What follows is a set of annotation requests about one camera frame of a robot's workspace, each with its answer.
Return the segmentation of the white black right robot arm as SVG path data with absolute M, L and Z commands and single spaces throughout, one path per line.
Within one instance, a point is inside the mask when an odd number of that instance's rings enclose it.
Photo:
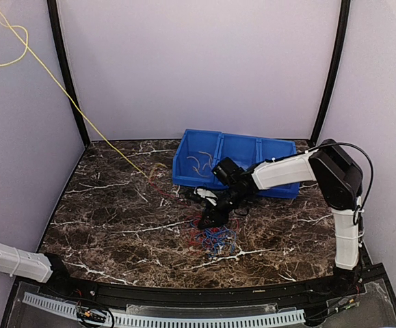
M 336 255 L 328 291 L 336 297 L 343 296 L 361 279 L 362 214 L 369 195 L 362 189 L 361 167 L 345 151 L 348 146 L 326 139 L 303 153 L 265 159 L 248 169 L 229 157 L 222 159 L 212 172 L 226 190 L 220 195 L 204 187 L 194 191 L 205 202 L 198 229 L 224 226 L 240 203 L 260 191 L 296 182 L 316 182 L 334 218 Z

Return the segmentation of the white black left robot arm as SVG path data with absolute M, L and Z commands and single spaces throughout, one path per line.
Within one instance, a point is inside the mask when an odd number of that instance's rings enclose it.
M 12 31 L 24 46 L 23 52 L 17 58 L 0 63 L 0 68 L 3 68 L 22 60 L 31 49 L 28 30 L 22 25 L 10 24 L 1 11 L 0 25 Z M 48 284 L 61 298 L 69 298 L 75 293 L 75 282 L 69 278 L 70 273 L 62 259 L 55 254 L 32 253 L 0 243 L 0 273 Z

